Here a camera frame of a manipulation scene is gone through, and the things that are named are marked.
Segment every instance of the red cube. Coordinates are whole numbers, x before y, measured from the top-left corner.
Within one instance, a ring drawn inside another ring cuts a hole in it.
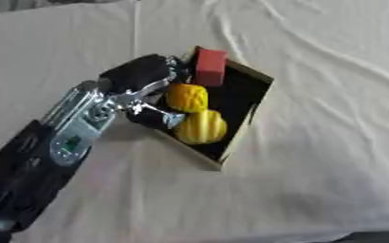
[[[226,68],[227,52],[201,48],[198,51],[195,84],[221,86]]]

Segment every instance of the yellow bread toy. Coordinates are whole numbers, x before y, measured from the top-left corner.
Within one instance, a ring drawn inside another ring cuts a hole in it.
[[[227,123],[214,110],[190,114],[176,128],[176,137],[187,144],[213,143],[223,139]]]
[[[168,88],[166,102],[175,110],[199,112],[208,109],[208,92],[200,85],[172,84]]]

